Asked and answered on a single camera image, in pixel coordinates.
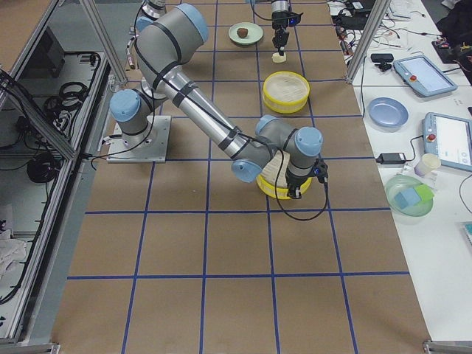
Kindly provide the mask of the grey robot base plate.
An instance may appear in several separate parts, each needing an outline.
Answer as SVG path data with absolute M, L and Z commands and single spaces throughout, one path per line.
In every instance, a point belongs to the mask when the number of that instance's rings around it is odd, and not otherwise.
M 106 160 L 109 163 L 165 163 L 170 135 L 171 116 L 149 115 L 148 125 L 143 133 L 130 136 L 121 131 L 119 124 L 114 126 Z

